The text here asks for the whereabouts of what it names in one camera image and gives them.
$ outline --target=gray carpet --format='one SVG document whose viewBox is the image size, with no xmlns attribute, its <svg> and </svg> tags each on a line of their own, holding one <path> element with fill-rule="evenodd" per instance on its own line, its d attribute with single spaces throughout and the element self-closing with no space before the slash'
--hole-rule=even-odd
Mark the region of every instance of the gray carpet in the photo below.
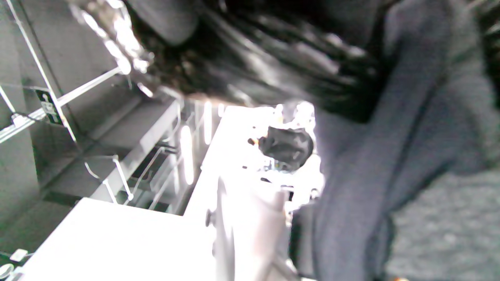
<svg viewBox="0 0 500 281">
<path fill-rule="evenodd" d="M 393 216 L 387 272 L 423 280 L 500 280 L 500 169 L 446 175 Z"/>
<path fill-rule="evenodd" d="M 33 253 L 71 211 L 71 207 L 40 201 L 15 221 L 0 238 L 0 249 L 12 254 L 17 249 Z"/>
</svg>

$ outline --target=white table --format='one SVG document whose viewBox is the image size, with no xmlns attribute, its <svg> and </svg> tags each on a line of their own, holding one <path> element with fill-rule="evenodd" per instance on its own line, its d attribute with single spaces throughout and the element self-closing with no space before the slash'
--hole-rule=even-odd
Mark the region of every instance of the white table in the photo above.
<svg viewBox="0 0 500 281">
<path fill-rule="evenodd" d="M 207 210 L 215 210 L 217 206 L 218 178 L 222 173 L 231 173 L 242 166 L 248 171 L 262 166 L 263 156 L 256 146 L 248 144 L 249 138 L 267 133 L 273 118 L 270 107 L 246 108 L 230 106 L 224 112 L 222 120 L 215 132 L 201 166 L 201 174 L 188 202 L 184 217 L 199 224 L 205 224 Z M 320 173 L 320 158 L 312 155 L 306 164 L 293 175 L 282 177 L 286 184 L 295 187 L 292 208 L 309 201 L 310 190 L 323 187 L 323 176 Z M 215 239 L 215 232 L 207 230 L 206 235 Z"/>
<path fill-rule="evenodd" d="M 205 226 L 82 199 L 23 267 L 20 281 L 215 280 Z"/>
</svg>

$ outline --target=black knob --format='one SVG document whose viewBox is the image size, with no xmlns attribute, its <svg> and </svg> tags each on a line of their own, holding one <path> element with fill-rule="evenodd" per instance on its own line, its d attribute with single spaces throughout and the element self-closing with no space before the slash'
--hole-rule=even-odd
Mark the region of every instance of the black knob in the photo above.
<svg viewBox="0 0 500 281">
<path fill-rule="evenodd" d="M 212 212 L 208 209 L 206 210 L 205 226 L 209 227 L 210 224 L 216 226 L 216 216 L 215 216 L 215 211 Z"/>
</svg>

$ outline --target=person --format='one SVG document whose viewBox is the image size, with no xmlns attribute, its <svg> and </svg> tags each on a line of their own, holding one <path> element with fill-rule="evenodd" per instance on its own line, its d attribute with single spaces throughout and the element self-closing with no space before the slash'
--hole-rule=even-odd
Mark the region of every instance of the person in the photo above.
<svg viewBox="0 0 500 281">
<path fill-rule="evenodd" d="M 494 90 L 464 2 L 177 2 L 126 2 L 141 54 L 155 54 L 149 70 L 132 68 L 132 77 L 152 92 L 167 85 L 188 99 L 314 105 L 325 176 L 311 224 L 317 280 L 383 280 L 388 269 L 399 277 L 458 280 L 460 271 L 446 270 L 457 267 L 453 259 L 419 270 L 389 259 L 396 211 L 441 175 L 477 173 L 498 158 Z M 183 8 L 176 13 L 177 5 Z M 162 16 L 166 10 L 175 16 Z M 185 24 L 177 29 L 176 21 Z M 122 55 L 131 65 L 151 58 Z M 439 252 L 431 243 L 414 247 Z M 393 249 L 396 257 L 400 249 Z M 468 276 L 497 280 L 499 267 Z"/>
</svg>

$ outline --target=price tag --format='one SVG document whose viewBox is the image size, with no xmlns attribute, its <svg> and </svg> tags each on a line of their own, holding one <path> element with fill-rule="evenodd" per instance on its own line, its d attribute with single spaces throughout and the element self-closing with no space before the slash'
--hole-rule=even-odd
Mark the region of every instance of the price tag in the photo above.
<svg viewBox="0 0 500 281">
<path fill-rule="evenodd" d="M 44 90 L 36 90 L 36 95 L 40 100 L 43 112 L 47 114 L 47 117 L 50 120 L 50 122 L 55 125 L 63 126 L 64 125 L 63 120 L 61 119 L 61 116 L 59 116 L 59 113 L 56 109 L 56 105 L 54 104 L 54 101 L 52 100 L 52 97 L 49 94 L 49 92 Z"/>
</svg>

